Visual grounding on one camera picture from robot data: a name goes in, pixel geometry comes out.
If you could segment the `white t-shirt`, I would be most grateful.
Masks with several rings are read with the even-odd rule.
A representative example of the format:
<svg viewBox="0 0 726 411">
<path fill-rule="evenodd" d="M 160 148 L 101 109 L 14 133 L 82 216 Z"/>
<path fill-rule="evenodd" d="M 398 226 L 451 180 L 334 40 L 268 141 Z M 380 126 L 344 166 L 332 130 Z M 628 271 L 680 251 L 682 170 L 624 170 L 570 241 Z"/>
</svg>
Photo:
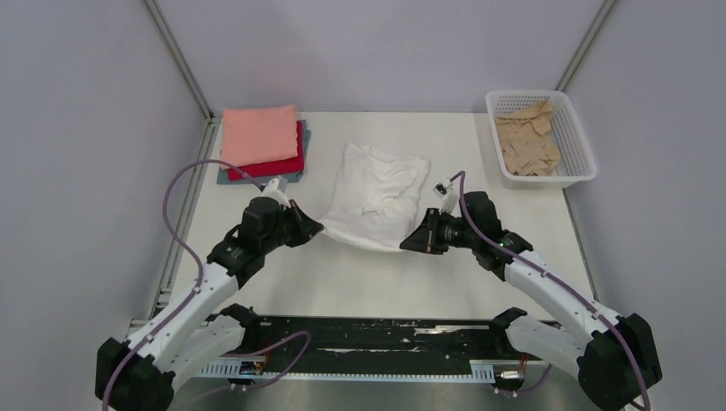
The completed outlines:
<svg viewBox="0 0 726 411">
<path fill-rule="evenodd" d="M 319 219 L 334 241 L 373 252 L 399 253 L 413 232 L 430 161 L 348 143 L 327 212 Z"/>
</svg>

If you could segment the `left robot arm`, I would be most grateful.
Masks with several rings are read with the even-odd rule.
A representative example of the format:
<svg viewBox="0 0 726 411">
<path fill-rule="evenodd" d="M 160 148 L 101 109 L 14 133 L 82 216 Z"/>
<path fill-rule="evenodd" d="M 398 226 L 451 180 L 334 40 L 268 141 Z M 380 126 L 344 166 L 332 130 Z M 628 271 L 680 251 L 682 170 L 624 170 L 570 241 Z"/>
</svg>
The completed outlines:
<svg viewBox="0 0 726 411">
<path fill-rule="evenodd" d="M 280 247 L 308 243 L 324 229 L 293 200 L 259 196 L 241 222 L 214 246 L 201 273 L 180 300 L 123 341 L 106 340 L 97 352 L 95 394 L 103 410 L 166 410 L 176 392 L 204 366 L 236 349 L 252 354 L 262 342 L 252 312 L 223 310 L 208 330 L 201 325 L 236 294 Z"/>
</svg>

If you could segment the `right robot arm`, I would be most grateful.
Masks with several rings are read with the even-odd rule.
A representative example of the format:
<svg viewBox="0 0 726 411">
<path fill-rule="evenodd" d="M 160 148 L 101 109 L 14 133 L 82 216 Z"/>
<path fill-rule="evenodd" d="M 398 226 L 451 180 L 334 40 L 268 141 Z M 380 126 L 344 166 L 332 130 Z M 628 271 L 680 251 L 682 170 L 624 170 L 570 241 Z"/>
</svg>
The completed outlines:
<svg viewBox="0 0 726 411">
<path fill-rule="evenodd" d="M 511 308 L 497 316 L 500 326 L 488 336 L 492 352 L 539 357 L 576 378 L 601 410 L 621 410 L 637 398 L 641 409 L 650 409 L 648 390 L 663 371 L 649 323 L 637 313 L 623 316 L 562 280 L 528 241 L 503 229 L 486 193 L 466 193 L 459 205 L 459 217 L 428 209 L 400 248 L 432 255 L 468 249 L 484 270 L 528 295 L 560 325 Z"/>
</svg>

